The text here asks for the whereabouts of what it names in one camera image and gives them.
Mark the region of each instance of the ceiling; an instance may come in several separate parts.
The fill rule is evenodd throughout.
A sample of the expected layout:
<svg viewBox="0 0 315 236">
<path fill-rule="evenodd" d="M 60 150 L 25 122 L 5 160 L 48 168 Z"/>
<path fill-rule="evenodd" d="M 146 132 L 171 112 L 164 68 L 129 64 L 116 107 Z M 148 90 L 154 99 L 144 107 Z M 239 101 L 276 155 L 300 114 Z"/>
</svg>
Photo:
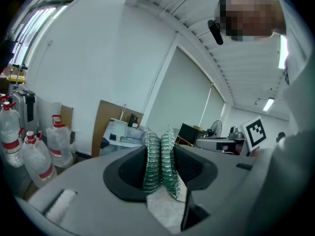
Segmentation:
<svg viewBox="0 0 315 236">
<path fill-rule="evenodd" d="M 234 107 L 262 114 L 269 97 L 274 97 L 268 115 L 289 120 L 289 110 L 281 92 L 285 88 L 283 70 L 278 69 L 280 36 L 258 42 L 232 42 L 224 38 L 217 45 L 207 27 L 218 0 L 147 0 L 186 26 L 205 46 L 223 74 Z"/>
</svg>

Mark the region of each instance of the white wall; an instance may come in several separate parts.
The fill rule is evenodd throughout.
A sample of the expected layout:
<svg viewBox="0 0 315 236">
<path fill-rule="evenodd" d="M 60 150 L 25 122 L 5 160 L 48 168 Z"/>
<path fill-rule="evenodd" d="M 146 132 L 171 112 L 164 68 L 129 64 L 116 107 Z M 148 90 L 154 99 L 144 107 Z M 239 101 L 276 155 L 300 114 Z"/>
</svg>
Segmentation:
<svg viewBox="0 0 315 236">
<path fill-rule="evenodd" d="M 219 120 L 224 107 L 224 101 L 214 86 L 211 88 L 210 97 L 205 109 L 201 124 L 203 130 L 211 128 L 212 124 Z"/>
<path fill-rule="evenodd" d="M 167 124 L 199 125 L 211 82 L 179 48 L 169 64 L 146 125 L 161 137 Z"/>
<path fill-rule="evenodd" d="M 262 118 L 263 126 L 267 135 L 267 140 L 260 146 L 260 148 L 271 148 L 273 145 L 275 145 L 276 138 L 280 132 L 284 132 L 286 135 L 289 134 L 290 129 L 289 122 L 287 120 L 282 120 L 247 110 L 232 108 L 225 116 L 221 136 L 227 137 L 231 127 L 240 126 L 241 124 L 244 124 L 245 122 L 254 119 L 259 115 Z"/>
<path fill-rule="evenodd" d="M 29 65 L 29 89 L 74 108 L 80 152 L 91 153 L 100 100 L 143 111 L 175 37 L 174 30 L 124 2 L 75 0 L 46 31 Z"/>
</svg>

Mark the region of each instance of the red label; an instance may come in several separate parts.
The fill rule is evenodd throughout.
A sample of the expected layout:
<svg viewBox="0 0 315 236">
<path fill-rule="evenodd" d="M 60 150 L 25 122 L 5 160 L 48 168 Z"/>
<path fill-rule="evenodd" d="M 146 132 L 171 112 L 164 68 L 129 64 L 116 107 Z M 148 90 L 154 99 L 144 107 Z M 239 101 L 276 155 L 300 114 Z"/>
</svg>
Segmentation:
<svg viewBox="0 0 315 236">
<path fill-rule="evenodd" d="M 50 152 L 56 157 L 61 157 L 61 151 L 60 150 L 54 150 L 51 148 Z"/>
<path fill-rule="evenodd" d="M 53 175 L 53 165 L 51 164 L 48 171 L 46 171 L 43 174 L 39 174 L 39 177 L 43 180 L 43 181 L 47 181 L 52 175 Z"/>
<path fill-rule="evenodd" d="M 9 144 L 2 143 L 2 145 L 4 149 L 14 149 L 20 145 L 20 142 L 19 142 L 19 139 L 17 139 L 16 141 L 12 143 L 9 143 Z"/>
</svg>

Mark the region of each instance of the wooden board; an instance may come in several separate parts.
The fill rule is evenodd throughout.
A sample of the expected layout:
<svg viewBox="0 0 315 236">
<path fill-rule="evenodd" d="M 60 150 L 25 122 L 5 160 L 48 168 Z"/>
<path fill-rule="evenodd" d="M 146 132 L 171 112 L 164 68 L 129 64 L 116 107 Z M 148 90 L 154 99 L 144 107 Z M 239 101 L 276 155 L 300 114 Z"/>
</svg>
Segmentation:
<svg viewBox="0 0 315 236">
<path fill-rule="evenodd" d="M 61 115 L 63 124 L 65 124 L 70 130 L 72 130 L 71 127 L 72 127 L 73 108 L 67 107 L 65 105 L 61 105 L 60 115 Z"/>
<path fill-rule="evenodd" d="M 101 100 L 99 102 L 97 115 L 95 118 L 93 140 L 92 140 L 92 157 L 99 156 L 100 143 L 102 142 L 103 135 L 109 124 L 110 118 L 119 119 L 122 113 L 123 107 L 115 105 L 113 103 Z M 143 114 L 126 108 L 122 121 L 129 122 L 131 114 L 136 115 L 138 123 L 141 123 Z"/>
</svg>

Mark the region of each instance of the plastic water jug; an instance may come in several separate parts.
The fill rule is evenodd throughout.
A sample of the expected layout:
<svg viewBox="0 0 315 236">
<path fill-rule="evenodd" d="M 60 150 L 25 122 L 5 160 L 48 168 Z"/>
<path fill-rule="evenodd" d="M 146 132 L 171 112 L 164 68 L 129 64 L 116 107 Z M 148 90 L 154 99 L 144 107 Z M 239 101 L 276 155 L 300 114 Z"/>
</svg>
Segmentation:
<svg viewBox="0 0 315 236">
<path fill-rule="evenodd" d="M 0 112 L 0 140 L 4 156 L 9 165 L 18 168 L 23 165 L 23 156 L 21 147 L 23 139 L 20 128 L 19 113 L 12 109 L 15 105 L 4 102 L 3 109 Z"/>
<path fill-rule="evenodd" d="M 33 131 L 26 133 L 22 151 L 26 170 L 38 188 L 43 187 L 57 176 L 48 148 L 41 137 L 36 137 Z"/>
<path fill-rule="evenodd" d="M 67 168 L 73 164 L 70 150 L 70 134 L 68 127 L 62 124 L 60 115 L 53 115 L 53 128 L 47 128 L 47 147 L 53 164 L 57 167 Z"/>
</svg>

